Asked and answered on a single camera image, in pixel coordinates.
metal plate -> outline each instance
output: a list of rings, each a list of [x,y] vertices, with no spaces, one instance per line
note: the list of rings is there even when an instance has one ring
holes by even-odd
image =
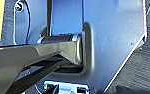
[[[106,91],[147,36],[144,4],[144,0],[83,0],[84,23],[88,23],[82,35],[84,70],[74,74],[53,73],[45,79],[87,84],[98,94]]]

screw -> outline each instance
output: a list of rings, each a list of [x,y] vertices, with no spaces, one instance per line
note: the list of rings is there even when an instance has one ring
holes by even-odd
[[[15,4],[15,9],[18,11],[18,12],[21,12],[23,10],[23,3],[22,2],[16,2]]]
[[[133,45],[134,45],[134,43],[131,43],[131,45],[133,46]]]

cable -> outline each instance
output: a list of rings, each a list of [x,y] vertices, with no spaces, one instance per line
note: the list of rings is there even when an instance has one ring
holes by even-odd
[[[26,4],[26,7],[27,7],[27,10],[28,10],[28,30],[27,30],[27,36],[26,36],[26,44],[28,44],[28,39],[29,39],[29,32],[30,32],[30,23],[31,23],[31,15],[30,15],[30,10],[29,10],[29,7],[28,7],[28,4],[27,2],[24,0],[25,4]]]

